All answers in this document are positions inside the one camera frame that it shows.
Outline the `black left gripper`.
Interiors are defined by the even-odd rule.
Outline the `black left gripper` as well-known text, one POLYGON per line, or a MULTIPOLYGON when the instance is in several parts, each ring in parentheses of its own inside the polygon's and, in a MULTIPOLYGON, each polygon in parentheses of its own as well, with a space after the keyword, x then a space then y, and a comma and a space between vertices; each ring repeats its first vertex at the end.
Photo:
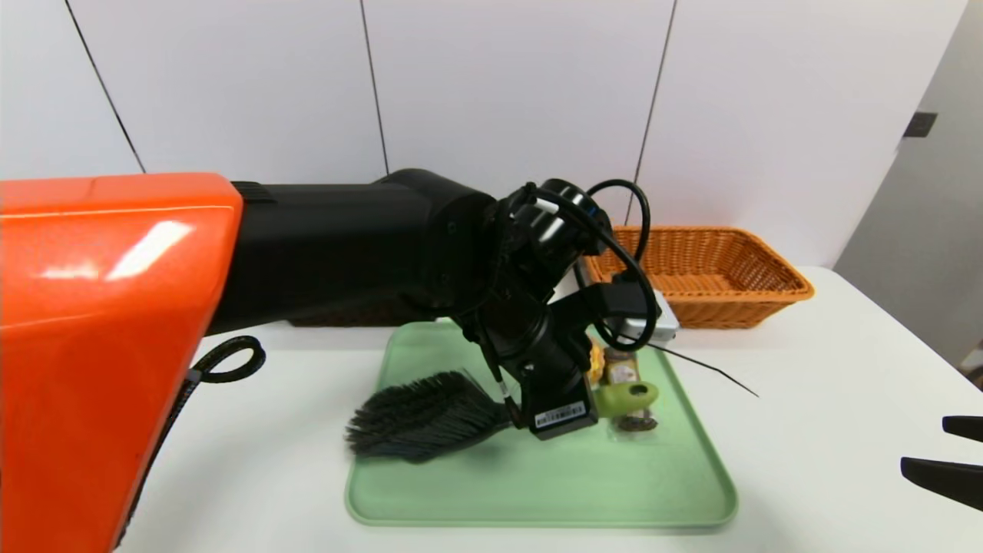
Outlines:
POLYGON ((496 358, 520 386, 521 422, 541 441, 599 420, 587 377, 592 364, 587 325, 584 315, 551 310, 494 322, 496 358))

